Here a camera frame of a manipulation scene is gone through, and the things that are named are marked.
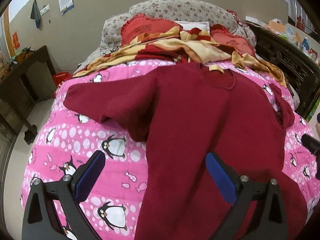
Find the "red wall sticker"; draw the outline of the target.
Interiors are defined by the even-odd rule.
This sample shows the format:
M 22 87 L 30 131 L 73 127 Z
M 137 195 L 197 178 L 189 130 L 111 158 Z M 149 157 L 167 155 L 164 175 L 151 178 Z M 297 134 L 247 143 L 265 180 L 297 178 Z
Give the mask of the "red wall sticker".
M 19 39 L 18 39 L 17 32 L 15 32 L 12 35 L 12 43 L 13 43 L 13 46 L 14 46 L 15 49 L 20 48 L 20 42 L 19 42 Z

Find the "white pillow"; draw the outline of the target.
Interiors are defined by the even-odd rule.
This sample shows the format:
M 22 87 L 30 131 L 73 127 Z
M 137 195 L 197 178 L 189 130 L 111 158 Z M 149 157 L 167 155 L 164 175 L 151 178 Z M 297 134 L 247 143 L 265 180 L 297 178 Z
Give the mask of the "white pillow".
M 200 29 L 210 33 L 209 22 L 187 22 L 187 21 L 175 21 L 177 24 L 181 25 L 184 30 L 191 30 L 194 28 Z

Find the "white wall switch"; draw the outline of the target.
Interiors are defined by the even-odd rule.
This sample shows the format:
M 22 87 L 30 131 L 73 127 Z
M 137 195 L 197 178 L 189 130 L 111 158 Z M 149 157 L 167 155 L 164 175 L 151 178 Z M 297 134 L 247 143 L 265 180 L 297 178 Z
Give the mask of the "white wall switch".
M 44 7 L 40 10 L 40 15 L 42 16 L 42 15 L 46 14 L 49 10 L 50 10 L 50 6 L 49 6 L 49 5 L 44 6 Z

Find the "red yellow patterned blanket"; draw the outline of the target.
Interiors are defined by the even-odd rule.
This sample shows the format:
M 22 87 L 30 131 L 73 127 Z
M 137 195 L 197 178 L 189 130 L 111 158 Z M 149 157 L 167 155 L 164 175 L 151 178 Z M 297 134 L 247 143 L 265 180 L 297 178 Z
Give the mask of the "red yellow patterned blanket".
M 185 31 L 179 27 L 173 27 L 165 33 L 137 35 L 117 51 L 95 59 L 73 74 L 73 77 L 82 77 L 122 63 L 147 59 L 201 64 L 231 61 L 242 70 L 248 67 L 258 73 L 266 72 L 279 84 L 286 86 L 284 73 L 274 64 L 259 60 L 248 53 L 241 54 L 238 48 L 230 44 L 218 43 L 206 31 L 197 28 Z

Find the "pink penguin quilt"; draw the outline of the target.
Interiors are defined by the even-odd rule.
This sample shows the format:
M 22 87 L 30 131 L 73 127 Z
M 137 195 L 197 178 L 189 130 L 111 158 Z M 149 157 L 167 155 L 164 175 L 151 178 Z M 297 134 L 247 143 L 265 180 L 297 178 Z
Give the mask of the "pink penguin quilt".
M 105 155 L 105 166 L 91 193 L 80 208 L 102 239 L 136 239 L 136 227 L 148 181 L 146 143 L 134 141 L 115 121 L 99 123 L 67 109 L 64 105 L 69 87 L 80 83 L 100 83 L 143 76 L 158 67 L 176 65 L 170 61 L 140 60 L 122 63 L 96 73 L 67 80 L 59 89 L 51 115 L 40 130 L 25 168 L 21 205 L 25 206 L 30 185 L 36 178 L 55 181 L 73 175 L 96 150 Z M 208 63 L 207 70 L 223 73 L 231 70 L 261 87 L 278 110 L 271 85 L 291 106 L 294 124 L 286 131 L 283 172 L 294 180 L 303 194 L 307 214 L 319 201 L 316 159 L 302 146 L 303 134 L 312 134 L 310 125 L 294 111 L 289 91 L 269 74 L 249 68 L 236 68 L 231 62 Z

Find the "red plastic bin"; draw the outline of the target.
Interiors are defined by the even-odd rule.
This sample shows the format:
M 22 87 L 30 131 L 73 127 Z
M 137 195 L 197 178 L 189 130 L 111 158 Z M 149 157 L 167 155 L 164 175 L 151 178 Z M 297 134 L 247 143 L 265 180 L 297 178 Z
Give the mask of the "red plastic bin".
M 59 86 L 65 79 L 67 79 L 70 76 L 69 72 L 60 72 L 56 73 L 55 75 L 52 76 L 53 82 L 56 85 L 56 87 Z

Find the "left red pillow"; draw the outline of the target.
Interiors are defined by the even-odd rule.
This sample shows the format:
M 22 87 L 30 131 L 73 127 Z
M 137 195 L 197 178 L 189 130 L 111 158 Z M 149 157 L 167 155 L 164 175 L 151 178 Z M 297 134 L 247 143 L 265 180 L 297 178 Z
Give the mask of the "left red pillow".
M 173 27 L 182 30 L 183 27 L 169 19 L 148 17 L 145 14 L 136 14 L 127 20 L 121 27 L 121 45 L 129 44 L 140 34 L 166 33 Z

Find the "dark red sweater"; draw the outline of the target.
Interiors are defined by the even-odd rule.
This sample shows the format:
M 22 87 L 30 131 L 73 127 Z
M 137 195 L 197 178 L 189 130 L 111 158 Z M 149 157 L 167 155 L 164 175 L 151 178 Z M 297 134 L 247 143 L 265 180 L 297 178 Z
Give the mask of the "dark red sweater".
M 99 123 L 113 120 L 146 143 L 148 181 L 136 239 L 211 236 L 229 209 L 206 169 L 212 151 L 253 181 L 278 181 L 287 237 L 295 239 L 307 216 L 298 184 L 283 172 L 286 131 L 295 116 L 280 89 L 271 90 L 278 110 L 243 75 L 185 63 L 126 80 L 72 85 L 64 105 Z

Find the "red pillow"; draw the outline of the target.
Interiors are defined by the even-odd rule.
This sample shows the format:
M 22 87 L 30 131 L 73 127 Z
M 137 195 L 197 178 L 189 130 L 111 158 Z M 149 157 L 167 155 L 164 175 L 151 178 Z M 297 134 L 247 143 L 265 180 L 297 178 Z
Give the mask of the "red pillow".
M 238 50 L 239 54 L 255 55 L 254 48 L 248 43 L 248 41 L 239 35 L 234 35 L 229 30 L 220 24 L 214 24 L 210 27 L 210 35 L 215 42 L 220 44 L 233 46 Z
M 136 14 L 127 20 L 121 27 L 121 45 L 129 44 L 140 34 L 166 33 L 173 27 L 182 30 L 183 27 L 169 19 L 148 17 L 145 14 Z

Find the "dark wooden desk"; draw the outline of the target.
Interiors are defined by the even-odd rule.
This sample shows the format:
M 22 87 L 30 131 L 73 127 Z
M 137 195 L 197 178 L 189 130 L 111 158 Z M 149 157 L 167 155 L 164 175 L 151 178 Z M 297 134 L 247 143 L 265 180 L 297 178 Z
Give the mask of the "dark wooden desk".
M 15 65 L 12 71 L 1 80 L 1 100 L 8 104 L 27 128 L 24 140 L 28 145 L 34 142 L 37 136 L 37 127 L 27 120 L 26 114 L 21 111 L 21 107 L 24 105 L 23 98 L 29 98 L 32 104 L 35 104 L 35 100 L 32 97 L 32 93 L 34 92 L 32 86 L 30 83 L 27 83 L 27 86 L 25 86 L 23 82 L 27 80 L 25 75 L 27 70 L 36 62 L 46 64 L 52 76 L 56 74 L 48 48 L 47 46 L 42 46 L 21 63 Z

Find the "grey floral headboard cushion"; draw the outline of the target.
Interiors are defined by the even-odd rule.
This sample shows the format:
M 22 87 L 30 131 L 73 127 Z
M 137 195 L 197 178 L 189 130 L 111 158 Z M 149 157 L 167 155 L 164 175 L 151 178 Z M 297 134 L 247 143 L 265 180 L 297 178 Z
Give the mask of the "grey floral headboard cushion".
M 253 47 L 257 42 L 255 34 L 248 26 L 238 23 L 231 12 L 211 3 L 199 0 L 150 0 L 135 4 L 128 12 L 112 16 L 105 21 L 100 42 L 102 53 L 108 54 L 120 47 L 121 27 L 136 14 L 172 21 L 220 24 L 231 34 L 244 37 Z

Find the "hanging dark cloth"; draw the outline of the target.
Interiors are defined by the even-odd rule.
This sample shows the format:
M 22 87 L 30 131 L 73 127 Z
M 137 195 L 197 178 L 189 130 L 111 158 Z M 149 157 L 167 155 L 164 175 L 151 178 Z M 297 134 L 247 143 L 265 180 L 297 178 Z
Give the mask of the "hanging dark cloth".
M 33 0 L 30 18 L 35 21 L 35 26 L 37 29 L 39 29 L 41 23 L 41 14 L 36 0 Z

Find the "right red pillow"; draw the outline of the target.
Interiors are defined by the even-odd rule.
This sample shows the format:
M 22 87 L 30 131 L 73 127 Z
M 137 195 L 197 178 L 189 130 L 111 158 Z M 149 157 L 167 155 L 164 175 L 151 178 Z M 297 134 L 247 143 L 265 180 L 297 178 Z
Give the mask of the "right red pillow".
M 248 41 L 239 35 L 234 35 L 229 30 L 220 24 L 214 24 L 210 27 L 210 35 L 215 42 L 220 44 L 233 46 L 238 50 L 239 54 L 255 55 L 254 48 L 248 43 Z

